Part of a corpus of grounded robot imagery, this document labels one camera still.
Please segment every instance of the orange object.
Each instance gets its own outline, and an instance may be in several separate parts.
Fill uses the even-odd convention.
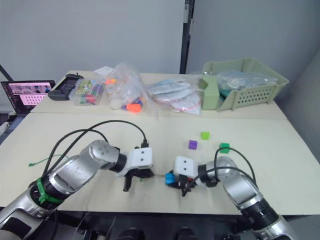
[[[105,84],[115,84],[117,80],[115,78],[109,78],[105,81]]]
[[[142,111],[141,105],[138,103],[128,104],[126,109],[132,113],[140,113]]]

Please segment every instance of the cable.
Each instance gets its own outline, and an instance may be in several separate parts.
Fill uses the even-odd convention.
[[[54,238],[57,234],[57,231],[58,231],[58,226],[59,226],[58,210],[55,210],[55,212],[54,212],[54,229],[53,229],[53,233],[52,233],[50,240],[54,240]]]
[[[80,228],[80,225],[82,224],[82,222],[86,219],[86,217],[89,215],[89,211],[83,216],[83,218],[81,219],[81,221],[79,222],[78,226],[76,227],[73,235],[72,235],[72,238],[71,240],[74,240],[75,239],[75,236],[76,236],[76,233],[78,232],[79,228]]]
[[[116,219],[117,219],[117,216],[115,216],[115,217],[113,218],[113,222],[111,223],[111,226],[109,227],[109,230],[106,232],[105,240],[108,239],[108,235],[109,235],[111,229],[113,228],[113,226],[114,226],[114,224],[115,224],[115,222],[116,222]]]
[[[91,131],[92,129],[102,125],[102,124],[108,124],[108,123],[125,123],[125,124],[129,124],[134,126],[135,128],[137,128],[141,134],[143,135],[143,143],[141,145],[141,147],[148,147],[148,141],[146,138],[146,134],[144,133],[144,131],[137,125],[135,125],[132,122],[129,121],[125,121],[125,120],[108,120],[108,121],[102,121],[99,122],[93,126],[91,126],[90,128],[87,129],[87,131],[84,131],[82,134],[80,134],[71,144],[70,146],[64,151],[64,153],[59,157],[59,159],[52,165],[52,167],[48,170],[45,169],[47,174],[49,174],[53,169],[55,169],[55,167],[62,161],[62,159],[64,158],[64,156],[70,151],[70,149],[77,143],[77,141],[79,141],[79,139],[81,139],[87,132]]]
[[[52,160],[52,157],[54,156],[55,154],[55,151],[57,150],[59,144],[64,140],[66,139],[67,137],[69,137],[70,135],[72,134],[76,134],[76,133],[79,133],[79,132],[94,132],[94,133],[97,133],[99,135],[102,136],[103,140],[105,140],[106,142],[108,142],[107,138],[105,137],[105,135],[103,135],[101,132],[97,131],[97,130],[93,130],[93,129],[78,129],[78,130],[75,130],[75,131],[72,131],[72,132],[69,132],[68,134],[64,135],[62,138],[59,139],[59,141],[54,145],[53,149],[51,150],[51,153],[48,157],[48,161],[46,162],[46,165],[45,165],[45,168],[43,170],[43,173],[42,173],[42,176],[44,176],[47,171],[48,171],[48,168],[50,166],[50,163],[51,163],[51,160]],[[60,158],[59,159],[63,159],[64,157],[66,156],[66,154],[61,154]]]
[[[13,78],[7,73],[7,71],[4,69],[4,67],[0,64],[0,72],[3,76],[8,80],[8,82],[14,82]]]
[[[257,186],[255,171],[254,171],[253,167],[251,166],[249,160],[241,152],[239,152],[238,150],[235,150],[234,148],[224,146],[224,147],[220,147],[217,151],[215,151],[214,162],[213,162],[214,168],[217,168],[217,156],[218,156],[219,151],[222,149],[230,149],[230,150],[236,152],[237,154],[239,154],[246,161],[246,163],[248,164],[248,166],[250,168],[251,174],[252,174],[253,183]],[[217,170],[214,170],[214,177],[219,182]]]
[[[61,154],[56,154],[56,155],[53,155],[52,157],[58,157],[58,156],[61,156]],[[48,159],[49,159],[49,157],[47,157],[47,158],[45,158],[45,159],[43,159],[43,160],[41,160],[41,161],[30,162],[29,165],[28,165],[28,167],[33,167],[34,165],[40,164],[40,163],[42,163],[42,162],[44,162],[44,161],[46,161],[46,160],[48,160]]]
[[[233,166],[219,166],[219,167],[214,167],[214,168],[211,168],[209,170],[206,170],[206,171],[203,171],[201,172],[200,174],[198,174],[198,176],[196,176],[187,186],[186,188],[184,189],[184,191],[182,191],[182,197],[186,196],[186,194],[189,192],[189,190],[191,189],[191,186],[193,184],[195,184],[196,180],[198,180],[200,177],[202,177],[203,175],[209,173],[209,172],[212,172],[212,171],[216,171],[216,170],[221,170],[221,169],[231,169],[231,170],[236,170],[242,174],[244,174],[248,179],[250,179],[250,181],[253,182],[253,184],[255,184],[253,178],[247,174],[245,171],[237,168],[237,167],[233,167]]]

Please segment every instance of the light green plastic basket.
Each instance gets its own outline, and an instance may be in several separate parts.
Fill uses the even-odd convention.
[[[216,76],[203,76],[199,81],[200,95],[202,97],[202,109],[214,110],[219,103],[219,89]]]
[[[218,111],[227,109],[234,110],[253,104],[270,104],[280,90],[289,82],[288,79],[273,71],[264,63],[250,57],[233,61],[210,61],[204,65],[202,72],[209,75],[216,75],[229,70],[236,70],[244,73],[261,73],[276,78],[278,81],[273,85],[250,87],[244,90],[233,90],[229,93],[227,98],[219,104],[217,107]],[[206,103],[206,105],[202,105],[203,109],[211,108],[210,102],[203,101],[203,103]]]

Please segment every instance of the laptop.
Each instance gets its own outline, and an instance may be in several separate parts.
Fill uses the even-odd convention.
[[[0,136],[0,144],[56,84],[53,80],[32,80],[13,82],[2,81],[1,85],[9,98],[17,117]]]

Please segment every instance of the clear plastic box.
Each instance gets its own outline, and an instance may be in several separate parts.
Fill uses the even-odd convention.
[[[99,105],[104,92],[104,81],[96,78],[83,78],[77,81],[69,98],[76,106]]]

